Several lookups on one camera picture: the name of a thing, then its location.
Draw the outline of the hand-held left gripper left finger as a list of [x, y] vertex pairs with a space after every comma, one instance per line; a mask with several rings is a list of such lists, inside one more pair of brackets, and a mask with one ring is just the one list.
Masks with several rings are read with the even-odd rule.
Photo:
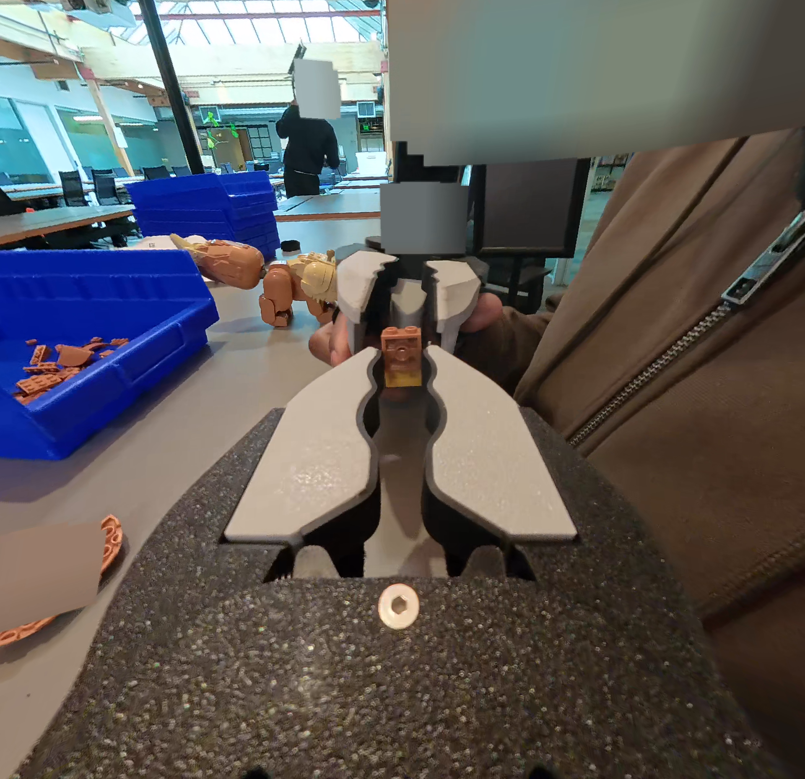
[[380, 521], [374, 375], [366, 348], [303, 388], [282, 412], [226, 528], [228, 543], [327, 552], [341, 576], [362, 576]]

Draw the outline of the black monitor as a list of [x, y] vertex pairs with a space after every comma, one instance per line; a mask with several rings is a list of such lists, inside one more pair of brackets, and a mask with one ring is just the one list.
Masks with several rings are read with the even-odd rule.
[[468, 253], [488, 263], [486, 284], [504, 303], [539, 310], [547, 260], [571, 259], [590, 159], [474, 165], [469, 176]]

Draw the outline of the black office chair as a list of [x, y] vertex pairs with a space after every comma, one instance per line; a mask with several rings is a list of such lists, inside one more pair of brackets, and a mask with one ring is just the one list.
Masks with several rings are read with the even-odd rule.
[[98, 206], [94, 183], [85, 181], [78, 170], [59, 171], [62, 198], [66, 207]]

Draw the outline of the brown toy figure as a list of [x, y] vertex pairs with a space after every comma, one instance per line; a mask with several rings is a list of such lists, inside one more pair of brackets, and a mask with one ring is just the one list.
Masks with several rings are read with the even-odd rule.
[[262, 252], [250, 245], [206, 240], [198, 235], [183, 238], [170, 234], [169, 238], [177, 249], [191, 256], [203, 277], [217, 283], [251, 290], [267, 273]]

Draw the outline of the blue plastic bin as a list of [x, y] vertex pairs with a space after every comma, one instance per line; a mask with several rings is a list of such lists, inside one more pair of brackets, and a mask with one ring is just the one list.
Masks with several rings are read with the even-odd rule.
[[[1, 261], [1, 455], [61, 460], [207, 344], [219, 315], [182, 250], [13, 250]], [[34, 351], [128, 339], [29, 404], [15, 398]]]

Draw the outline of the black pole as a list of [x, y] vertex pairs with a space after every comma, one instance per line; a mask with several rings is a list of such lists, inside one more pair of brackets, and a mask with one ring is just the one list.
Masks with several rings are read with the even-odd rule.
[[184, 96], [179, 87], [179, 81], [168, 49], [160, 15], [156, 7], [156, 1], [137, 0], [137, 2], [142, 12], [146, 33], [184, 148], [187, 166], [192, 174], [203, 174], [205, 173], [205, 165], [201, 159], [196, 127], [192, 120], [192, 115], [187, 111]]

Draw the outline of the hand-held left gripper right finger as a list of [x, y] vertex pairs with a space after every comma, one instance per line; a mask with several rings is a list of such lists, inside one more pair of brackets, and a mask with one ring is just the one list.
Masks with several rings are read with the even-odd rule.
[[572, 545], [577, 529], [514, 399], [430, 345], [422, 518], [458, 576], [485, 546], [505, 567], [525, 545]]

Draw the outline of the small brown brick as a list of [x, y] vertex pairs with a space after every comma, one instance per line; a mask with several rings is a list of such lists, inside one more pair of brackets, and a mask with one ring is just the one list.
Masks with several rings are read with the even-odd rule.
[[389, 367], [418, 367], [422, 351], [421, 329], [418, 326], [388, 326], [381, 333], [381, 346]]

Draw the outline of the wooden background table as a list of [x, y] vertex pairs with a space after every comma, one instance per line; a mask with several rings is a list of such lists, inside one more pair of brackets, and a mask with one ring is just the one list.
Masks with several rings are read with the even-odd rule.
[[44, 234], [91, 226], [94, 223], [126, 218], [133, 214], [132, 207], [116, 205], [66, 206], [5, 216], [1, 217], [1, 246], [4, 248]]

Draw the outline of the tan brick animal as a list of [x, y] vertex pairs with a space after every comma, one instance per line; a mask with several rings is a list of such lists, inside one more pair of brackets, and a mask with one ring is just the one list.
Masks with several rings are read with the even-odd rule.
[[332, 321], [337, 307], [337, 263], [334, 250], [301, 254], [270, 264], [258, 299], [262, 321], [285, 328], [293, 319], [293, 304], [302, 301], [321, 326]]

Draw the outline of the brown curved brick piece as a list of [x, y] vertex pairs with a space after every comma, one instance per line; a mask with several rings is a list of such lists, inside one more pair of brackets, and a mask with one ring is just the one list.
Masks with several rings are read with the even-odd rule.
[[[116, 563], [116, 561], [119, 560], [120, 553], [122, 552], [123, 546], [126, 543], [125, 535], [122, 530], [122, 524], [113, 514], [109, 514], [103, 518], [101, 522], [101, 528], [105, 532], [106, 540], [105, 540], [100, 579], [98, 584], [99, 589], [101, 589], [101, 586], [106, 581], [107, 573], [109, 572], [111, 567]], [[14, 644], [23, 639], [26, 639], [29, 636], [34, 635], [35, 633], [42, 630], [50, 623], [54, 622], [57, 619], [57, 617], [58, 615], [54, 615], [42, 620], [37, 620], [35, 622], [18, 626], [13, 629], [2, 631], [1, 646]]]

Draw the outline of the stack of blue bins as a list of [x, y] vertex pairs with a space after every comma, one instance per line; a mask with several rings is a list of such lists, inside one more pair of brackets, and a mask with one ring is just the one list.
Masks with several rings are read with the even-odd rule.
[[265, 172], [206, 173], [144, 180], [127, 188], [146, 237], [199, 235], [245, 243], [265, 260], [280, 245], [275, 191]]

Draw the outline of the pile of brown bricks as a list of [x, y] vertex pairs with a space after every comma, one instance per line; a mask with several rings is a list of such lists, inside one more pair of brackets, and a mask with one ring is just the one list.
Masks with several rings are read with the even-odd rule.
[[28, 339], [25, 345], [31, 349], [30, 360], [22, 366], [23, 378], [15, 383], [11, 396], [28, 405], [129, 343], [128, 338], [106, 340], [93, 337], [82, 345], [49, 345], [38, 339]]

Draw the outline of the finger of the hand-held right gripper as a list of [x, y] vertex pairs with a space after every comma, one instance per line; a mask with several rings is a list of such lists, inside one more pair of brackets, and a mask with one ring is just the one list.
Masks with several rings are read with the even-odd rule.
[[477, 257], [426, 261], [423, 328], [445, 351], [454, 351], [460, 327], [469, 319], [486, 284], [486, 263]]
[[399, 275], [399, 258], [377, 250], [357, 250], [338, 264], [337, 314], [348, 319], [352, 353], [379, 341], [390, 321], [391, 291]]

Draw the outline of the person's right forearm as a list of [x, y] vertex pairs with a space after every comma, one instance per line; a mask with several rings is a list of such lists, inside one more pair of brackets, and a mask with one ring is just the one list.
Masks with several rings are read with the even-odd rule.
[[483, 293], [478, 314], [486, 322], [465, 343], [467, 361], [516, 402], [534, 407], [539, 385], [597, 311], [595, 302], [567, 291], [552, 310], [524, 314]]

